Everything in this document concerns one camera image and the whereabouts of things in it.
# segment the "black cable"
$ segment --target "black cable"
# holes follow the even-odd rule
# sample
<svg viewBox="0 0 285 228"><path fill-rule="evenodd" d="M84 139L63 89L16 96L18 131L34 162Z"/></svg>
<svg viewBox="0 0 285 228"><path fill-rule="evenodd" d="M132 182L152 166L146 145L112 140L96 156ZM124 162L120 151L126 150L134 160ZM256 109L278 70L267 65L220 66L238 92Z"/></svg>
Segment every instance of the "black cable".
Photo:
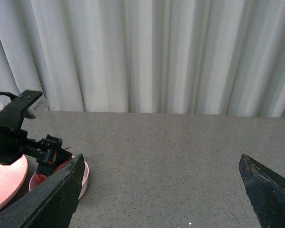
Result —
<svg viewBox="0 0 285 228"><path fill-rule="evenodd" d="M17 96L10 93L10 92L0 92L0 95L5 95L5 96L8 96L10 98L10 100L14 100Z"/></svg>

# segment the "gray table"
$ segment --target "gray table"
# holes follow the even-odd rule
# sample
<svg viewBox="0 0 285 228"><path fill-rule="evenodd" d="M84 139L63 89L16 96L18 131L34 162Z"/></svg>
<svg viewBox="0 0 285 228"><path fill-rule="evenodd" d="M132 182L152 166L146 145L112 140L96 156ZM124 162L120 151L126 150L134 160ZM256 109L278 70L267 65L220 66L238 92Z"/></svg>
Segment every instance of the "gray table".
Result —
<svg viewBox="0 0 285 228"><path fill-rule="evenodd" d="M62 138L89 164L71 228L259 228L241 154L285 177L285 119L44 112L23 129L38 140ZM29 162L28 179L36 168Z"/></svg>

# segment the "red object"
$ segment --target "red object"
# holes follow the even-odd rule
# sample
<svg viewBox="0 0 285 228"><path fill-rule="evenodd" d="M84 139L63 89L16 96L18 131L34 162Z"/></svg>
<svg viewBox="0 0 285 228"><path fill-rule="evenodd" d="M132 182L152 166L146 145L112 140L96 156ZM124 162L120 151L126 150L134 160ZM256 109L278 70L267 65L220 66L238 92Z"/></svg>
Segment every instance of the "red object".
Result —
<svg viewBox="0 0 285 228"><path fill-rule="evenodd" d="M73 158L70 158L69 160L66 160L64 163L62 163L61 165L59 165L57 167L57 169L55 169L54 173L57 172L58 170L60 170L61 168L63 168L66 164L68 164ZM42 174L36 174L36 179L39 182L39 184L41 184L42 182L44 182L48 177L44 176Z"/></svg>

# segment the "white curtain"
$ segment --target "white curtain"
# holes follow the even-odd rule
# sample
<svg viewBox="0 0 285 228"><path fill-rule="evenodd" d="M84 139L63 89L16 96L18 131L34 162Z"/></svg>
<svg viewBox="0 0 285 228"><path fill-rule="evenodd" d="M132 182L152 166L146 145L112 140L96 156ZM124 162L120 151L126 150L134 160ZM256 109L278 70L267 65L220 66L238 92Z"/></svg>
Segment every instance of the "white curtain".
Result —
<svg viewBox="0 0 285 228"><path fill-rule="evenodd" d="M0 0L0 91L26 89L50 110L285 116L285 0Z"/></svg>

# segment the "pink plate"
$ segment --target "pink plate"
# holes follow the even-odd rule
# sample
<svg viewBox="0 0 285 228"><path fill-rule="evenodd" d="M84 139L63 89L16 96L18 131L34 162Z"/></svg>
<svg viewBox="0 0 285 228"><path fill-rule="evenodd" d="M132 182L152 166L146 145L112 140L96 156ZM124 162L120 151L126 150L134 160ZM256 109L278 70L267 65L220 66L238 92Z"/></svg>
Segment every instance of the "pink plate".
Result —
<svg viewBox="0 0 285 228"><path fill-rule="evenodd" d="M0 209L20 189L28 172L28 160L23 155L11 165L0 165Z"/></svg>
<svg viewBox="0 0 285 228"><path fill-rule="evenodd" d="M80 191L80 195L78 197L78 200L83 196L83 194L86 191L88 175L89 175L89 166L85 162L85 172L84 172L84 176L83 176L83 179L82 179L81 191ZM28 184L29 191L34 190L39 184L40 184L40 182L37 179L36 172L34 172L33 176L31 177L31 179L29 181L29 184Z"/></svg>

